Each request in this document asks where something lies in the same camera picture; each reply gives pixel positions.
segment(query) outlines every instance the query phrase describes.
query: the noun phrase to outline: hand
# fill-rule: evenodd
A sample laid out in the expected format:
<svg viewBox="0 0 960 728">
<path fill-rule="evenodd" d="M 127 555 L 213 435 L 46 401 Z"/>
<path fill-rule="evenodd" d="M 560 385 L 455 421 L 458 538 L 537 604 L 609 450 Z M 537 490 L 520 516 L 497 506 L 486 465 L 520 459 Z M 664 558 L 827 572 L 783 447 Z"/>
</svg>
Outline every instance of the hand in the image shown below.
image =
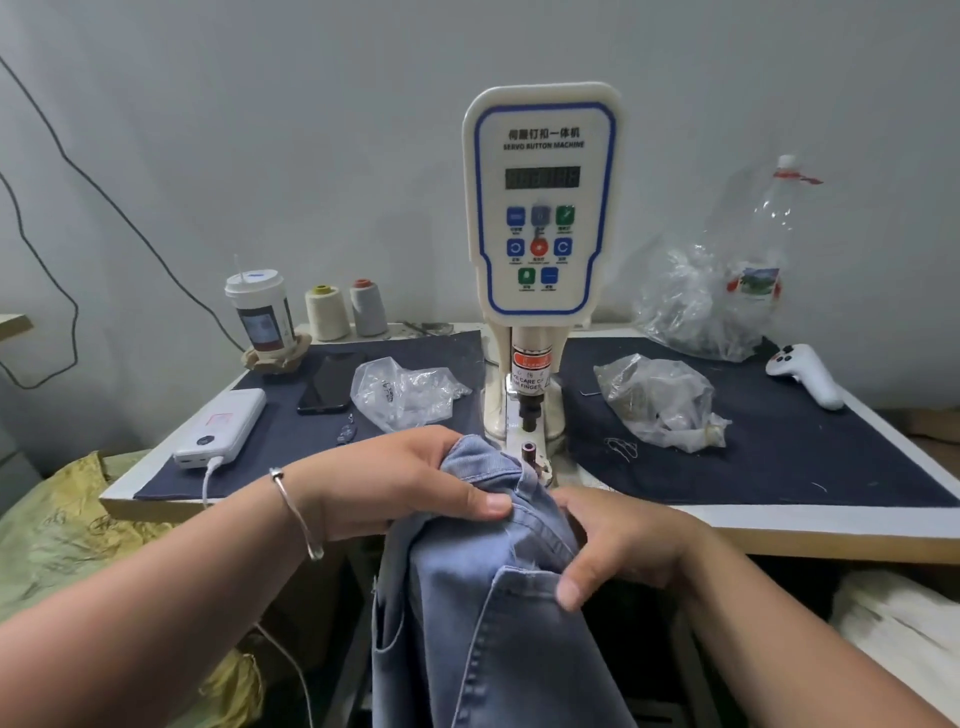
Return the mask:
<svg viewBox="0 0 960 728">
<path fill-rule="evenodd" d="M 384 533 L 415 511 L 493 521 L 513 507 L 439 470 L 461 435 L 440 425 L 318 452 L 284 468 L 284 486 L 318 539 Z"/>
<path fill-rule="evenodd" d="M 612 491 L 565 486 L 552 495 L 587 534 L 586 545 L 557 585 L 557 601 L 568 612 L 616 575 L 666 587 L 687 550 L 708 529 L 683 511 Z"/>
</svg>

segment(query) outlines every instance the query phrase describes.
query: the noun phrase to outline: blue jeans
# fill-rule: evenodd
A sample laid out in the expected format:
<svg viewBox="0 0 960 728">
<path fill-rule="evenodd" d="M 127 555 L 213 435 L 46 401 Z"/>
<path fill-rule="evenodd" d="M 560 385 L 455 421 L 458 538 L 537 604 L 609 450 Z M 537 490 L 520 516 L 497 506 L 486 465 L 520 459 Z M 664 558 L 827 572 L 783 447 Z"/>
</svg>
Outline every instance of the blue jeans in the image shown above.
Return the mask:
<svg viewBox="0 0 960 728">
<path fill-rule="evenodd" d="M 509 493 L 513 514 L 391 527 L 373 610 L 375 728 L 634 728 L 583 616 L 554 597 L 577 544 L 553 498 L 476 435 L 442 467 Z"/>
</svg>

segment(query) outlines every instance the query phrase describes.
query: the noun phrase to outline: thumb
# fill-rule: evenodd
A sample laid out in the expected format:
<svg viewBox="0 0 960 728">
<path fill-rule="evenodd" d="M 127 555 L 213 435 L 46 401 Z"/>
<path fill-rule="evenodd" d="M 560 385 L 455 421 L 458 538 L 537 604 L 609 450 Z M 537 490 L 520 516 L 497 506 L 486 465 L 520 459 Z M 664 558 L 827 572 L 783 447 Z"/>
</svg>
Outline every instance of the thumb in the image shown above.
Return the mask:
<svg viewBox="0 0 960 728">
<path fill-rule="evenodd" d="M 425 472 L 410 505 L 418 511 L 471 521 L 502 519 L 514 507 L 506 493 L 485 493 L 450 473 L 432 468 Z"/>
<path fill-rule="evenodd" d="M 614 551 L 596 540 L 578 553 L 557 584 L 557 602 L 567 612 L 580 609 L 600 585 L 617 572 Z"/>
</svg>

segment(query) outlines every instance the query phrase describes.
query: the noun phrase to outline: warning sticker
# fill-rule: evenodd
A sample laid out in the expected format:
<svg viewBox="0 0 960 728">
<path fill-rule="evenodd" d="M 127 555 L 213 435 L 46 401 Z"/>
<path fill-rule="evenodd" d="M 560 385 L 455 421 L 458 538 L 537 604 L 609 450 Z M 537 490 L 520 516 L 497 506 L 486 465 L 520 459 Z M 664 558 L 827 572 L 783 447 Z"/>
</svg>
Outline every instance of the warning sticker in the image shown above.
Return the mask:
<svg viewBox="0 0 960 728">
<path fill-rule="evenodd" d="M 514 347 L 514 365 L 511 377 L 514 388 L 521 395 L 541 395 L 550 381 L 550 362 L 553 353 L 550 349 L 531 351 Z"/>
<path fill-rule="evenodd" d="M 522 369 L 546 369 L 553 360 L 552 352 L 552 349 L 531 352 L 527 349 L 514 347 L 514 364 Z"/>
</svg>

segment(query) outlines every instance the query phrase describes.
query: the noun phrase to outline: white fabric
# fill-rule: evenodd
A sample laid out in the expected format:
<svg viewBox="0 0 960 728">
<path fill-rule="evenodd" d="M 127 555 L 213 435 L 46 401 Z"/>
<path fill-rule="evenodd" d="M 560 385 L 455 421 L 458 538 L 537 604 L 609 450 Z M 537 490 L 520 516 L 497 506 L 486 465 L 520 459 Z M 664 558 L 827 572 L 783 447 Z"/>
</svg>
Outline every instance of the white fabric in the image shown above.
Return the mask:
<svg viewBox="0 0 960 728">
<path fill-rule="evenodd" d="M 890 571 L 858 571 L 830 623 L 960 725 L 960 604 Z"/>
</svg>

